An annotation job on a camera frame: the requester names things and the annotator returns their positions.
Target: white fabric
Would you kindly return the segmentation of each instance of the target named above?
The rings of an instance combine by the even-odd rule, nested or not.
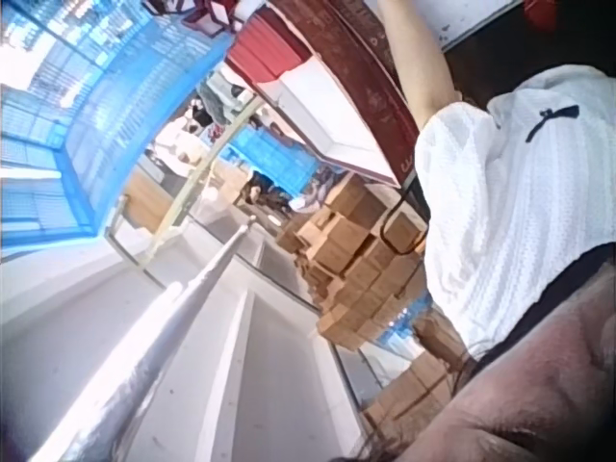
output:
[[[540,112],[579,105],[579,117]],[[616,81],[566,65],[494,98],[452,104],[422,130],[427,285],[477,356],[504,340],[556,276],[616,241]]]

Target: blue netting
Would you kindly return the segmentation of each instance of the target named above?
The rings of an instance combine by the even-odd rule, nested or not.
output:
[[[153,18],[138,0],[6,0],[2,14],[3,51],[20,62],[2,88],[3,167],[61,174],[3,184],[3,246],[95,237],[147,143],[230,37]]]
[[[287,147],[267,130],[245,126],[220,157],[239,157],[292,196],[298,196],[319,167],[319,161],[301,144]]]

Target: person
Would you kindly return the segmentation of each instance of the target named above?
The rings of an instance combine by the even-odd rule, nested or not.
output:
[[[291,197],[287,192],[274,185],[271,178],[257,170],[253,170],[240,195],[248,205],[265,205],[283,214],[291,212],[289,207]]]
[[[413,3],[378,0],[421,130],[427,287],[476,365],[408,449],[366,460],[615,460],[616,81],[563,65],[482,111]]]

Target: brown box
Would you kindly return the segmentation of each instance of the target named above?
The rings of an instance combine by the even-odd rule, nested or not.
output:
[[[346,306],[353,306],[359,300],[361,295],[366,291],[365,287],[345,281],[340,278],[335,278],[327,288],[329,296],[336,301]]]
[[[413,321],[419,343],[433,356],[445,361],[451,371],[462,371],[469,353],[449,320],[435,310],[422,313]]]
[[[385,420],[386,417],[385,409],[383,408],[381,403],[378,402],[378,399],[375,400],[368,407],[368,409],[364,410],[362,412],[362,415],[370,425],[369,427],[367,427],[367,430],[375,430],[376,428],[379,428],[380,424]]]
[[[337,320],[333,311],[321,316],[317,322],[317,330],[323,338],[351,351],[356,351],[365,342],[359,335]]]
[[[442,410],[443,405],[435,397],[428,395],[397,419],[395,433],[391,435],[397,434],[398,441],[402,439],[404,444],[410,445]]]
[[[394,252],[376,236],[369,236],[359,253],[378,270],[385,270],[394,259]]]
[[[348,173],[331,189],[325,199],[325,205],[334,212],[348,215],[353,212],[366,192],[364,181],[358,175]]]
[[[389,327],[389,323],[394,321],[405,307],[406,305],[404,303],[398,300],[394,295],[390,295],[390,297],[378,308],[376,313],[372,315],[372,321],[383,327]]]
[[[445,407],[451,401],[452,390],[452,383],[450,383],[450,380],[445,379],[432,389],[431,395]]]
[[[369,287],[378,277],[379,271],[369,260],[357,257],[345,269],[344,276],[347,280],[353,281],[364,287]]]
[[[392,282],[395,282],[403,287],[413,274],[413,272],[419,272],[418,265],[420,264],[418,255],[397,255],[392,260],[381,276],[388,278]]]
[[[312,262],[308,265],[306,275],[316,279],[325,286],[327,286],[334,278],[327,269],[323,268],[321,265],[315,262]]]
[[[348,327],[353,332],[356,332],[366,320],[366,317],[361,313],[358,313],[345,305],[336,305],[334,309],[329,312],[329,314],[333,316],[337,323],[343,325],[344,327]]]
[[[323,205],[310,217],[310,222],[312,222],[319,229],[323,229],[333,217],[334,212],[332,212],[329,207]]]
[[[366,191],[353,210],[343,215],[363,228],[372,229],[386,210],[383,202]]]
[[[406,370],[378,395],[378,402],[390,418],[403,414],[428,394],[428,390],[413,371]]]
[[[367,320],[357,330],[357,335],[366,340],[378,339],[385,329],[371,320]]]
[[[308,260],[322,264],[326,270],[340,274],[348,265],[352,254],[342,250],[327,236],[321,236],[307,251]]]
[[[379,296],[375,295],[371,291],[364,292],[361,294],[359,299],[353,303],[351,308],[361,313],[362,316],[366,318],[371,318],[376,311],[378,311],[378,307],[383,303],[383,299]]]
[[[322,313],[329,313],[331,310],[334,309],[336,304],[338,304],[338,302],[334,299],[334,297],[332,296],[332,294],[329,293],[329,290],[328,290],[327,298],[324,301],[320,302],[319,306],[321,308]]]
[[[276,238],[280,248],[289,253],[296,253],[304,247],[304,243],[294,233],[282,232]]]
[[[448,374],[445,365],[427,351],[413,360],[410,369],[426,388],[434,387]]]
[[[377,223],[372,233],[376,236],[380,234],[380,223]],[[403,213],[398,213],[391,218],[385,226],[385,238],[398,252],[405,252],[411,247],[411,244],[417,239],[420,231]]]
[[[415,271],[415,274],[413,274],[413,277],[406,283],[398,298],[408,305],[410,302],[417,300],[426,289],[425,266],[422,263],[417,271]]]
[[[303,226],[297,230],[296,235],[301,241],[313,245],[322,236],[322,231],[312,221],[306,221]]]
[[[403,282],[392,281],[388,274],[382,272],[372,283],[370,290],[373,291],[376,296],[386,299],[390,295],[397,294],[403,286]]]
[[[352,255],[357,251],[362,242],[366,240],[370,231],[342,215],[337,215],[325,225],[322,233]]]

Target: black strap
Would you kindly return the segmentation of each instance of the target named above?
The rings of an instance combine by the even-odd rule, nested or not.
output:
[[[548,120],[559,117],[567,117],[567,118],[578,118],[579,117],[579,106],[569,106],[567,108],[559,109],[554,112],[552,109],[547,109],[546,111],[541,111],[539,115],[543,118],[535,127],[530,130],[530,133],[526,137],[526,142],[531,142],[534,136],[537,134],[539,130],[546,124]]]

